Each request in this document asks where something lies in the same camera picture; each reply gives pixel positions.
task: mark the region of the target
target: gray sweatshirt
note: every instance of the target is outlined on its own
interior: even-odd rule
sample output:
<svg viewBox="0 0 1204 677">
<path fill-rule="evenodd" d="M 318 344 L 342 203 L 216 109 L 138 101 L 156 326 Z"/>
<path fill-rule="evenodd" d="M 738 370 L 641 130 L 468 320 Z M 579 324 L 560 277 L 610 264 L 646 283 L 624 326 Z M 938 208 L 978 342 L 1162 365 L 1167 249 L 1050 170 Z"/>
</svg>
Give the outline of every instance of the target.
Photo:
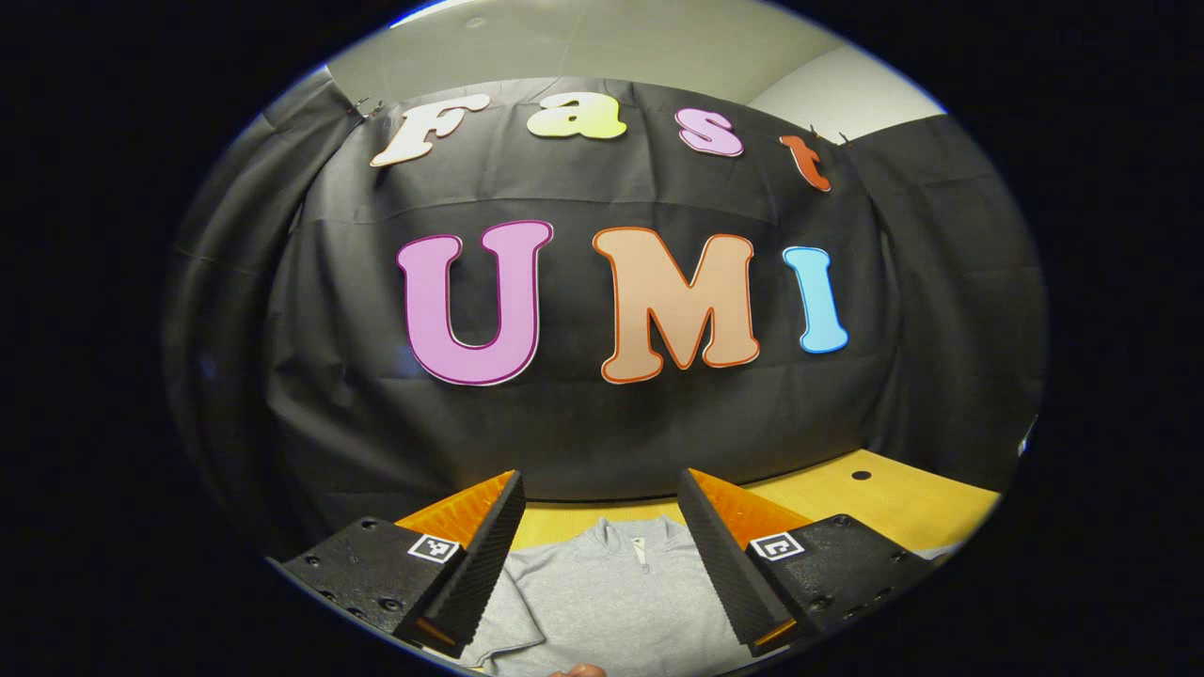
<svg viewBox="0 0 1204 677">
<path fill-rule="evenodd" d="M 607 677 L 709 677 L 752 660 L 690 530 L 662 516 L 601 518 L 576 538 L 510 553 L 458 663 L 498 677 L 578 663 Z"/>
</svg>

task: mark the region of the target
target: finger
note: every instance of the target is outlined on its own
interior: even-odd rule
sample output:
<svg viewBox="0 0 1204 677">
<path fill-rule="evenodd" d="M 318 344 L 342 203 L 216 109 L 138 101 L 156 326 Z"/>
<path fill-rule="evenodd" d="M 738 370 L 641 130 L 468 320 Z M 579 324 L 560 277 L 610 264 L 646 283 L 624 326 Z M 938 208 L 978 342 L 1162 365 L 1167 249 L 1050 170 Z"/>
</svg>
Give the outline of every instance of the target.
<svg viewBox="0 0 1204 677">
<path fill-rule="evenodd" d="M 578 664 L 568 671 L 571 677 L 606 677 L 606 670 L 597 665 Z"/>
</svg>

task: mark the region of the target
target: black fabric backdrop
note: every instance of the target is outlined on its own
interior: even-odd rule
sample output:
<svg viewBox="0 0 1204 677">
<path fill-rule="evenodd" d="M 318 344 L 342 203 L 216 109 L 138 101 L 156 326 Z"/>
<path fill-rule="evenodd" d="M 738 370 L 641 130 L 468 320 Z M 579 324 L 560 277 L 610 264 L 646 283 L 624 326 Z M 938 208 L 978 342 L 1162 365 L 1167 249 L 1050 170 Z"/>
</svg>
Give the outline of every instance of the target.
<svg viewBox="0 0 1204 677">
<path fill-rule="evenodd" d="M 429 155 L 368 165 L 407 108 L 479 92 L 491 105 Z M 530 134 L 538 101 L 561 92 L 616 98 L 626 134 Z M 683 107 L 727 117 L 743 155 L 685 146 Z M 1004 488 L 1039 401 L 1044 299 L 1015 206 L 948 117 L 838 147 L 701 94 L 577 78 L 458 88 L 362 120 L 349 108 L 321 69 L 243 134 L 189 213 L 167 296 L 184 437 L 228 510 L 275 516 L 248 520 L 270 552 L 510 467 L 535 500 L 620 500 L 672 495 L 684 466 L 748 482 L 867 447 Z M 820 154 L 831 192 L 805 183 L 783 135 Z M 539 254 L 535 360 L 491 388 L 431 377 L 407 355 L 396 252 L 461 237 L 452 320 L 485 343 L 496 266 L 479 236 L 517 219 L 556 229 Z M 603 381 L 612 277 L 590 242 L 620 225 L 656 230 L 687 275 L 709 236 L 749 239 L 760 357 Z M 832 257 L 843 349 L 799 348 L 803 307 L 780 257 L 790 246 Z M 653 346 L 666 353 L 656 332 Z"/>
</svg>

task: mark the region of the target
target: letter u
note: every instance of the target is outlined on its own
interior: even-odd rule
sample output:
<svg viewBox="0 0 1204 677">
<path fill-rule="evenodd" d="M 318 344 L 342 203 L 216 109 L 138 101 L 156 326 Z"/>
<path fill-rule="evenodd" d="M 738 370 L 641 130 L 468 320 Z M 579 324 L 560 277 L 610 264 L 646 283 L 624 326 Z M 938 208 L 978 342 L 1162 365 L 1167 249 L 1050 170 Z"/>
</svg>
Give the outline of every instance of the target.
<svg viewBox="0 0 1204 677">
<path fill-rule="evenodd" d="M 542 220 L 503 223 L 482 235 L 482 247 L 497 257 L 497 335 L 484 346 L 466 346 L 452 331 L 448 272 L 460 239 L 435 235 L 397 252 L 409 346 L 423 369 L 448 383 L 496 385 L 531 364 L 539 342 L 538 255 L 551 235 Z"/>
</svg>

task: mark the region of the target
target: wooden table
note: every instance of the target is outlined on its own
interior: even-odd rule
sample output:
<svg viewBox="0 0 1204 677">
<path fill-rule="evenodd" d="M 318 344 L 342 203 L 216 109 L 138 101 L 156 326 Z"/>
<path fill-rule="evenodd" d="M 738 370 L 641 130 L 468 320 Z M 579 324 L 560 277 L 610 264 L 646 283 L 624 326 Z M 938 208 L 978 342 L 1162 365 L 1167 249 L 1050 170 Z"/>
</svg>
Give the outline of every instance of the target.
<svg viewBox="0 0 1204 677">
<path fill-rule="evenodd" d="M 866 471 L 867 479 L 852 473 Z M 790 475 L 744 485 L 811 519 L 848 513 L 909 551 L 952 546 L 986 518 L 999 494 L 946 479 L 864 449 Z M 685 524 L 674 499 L 622 504 L 530 501 L 512 551 L 567 541 L 612 522 L 655 519 Z"/>
</svg>

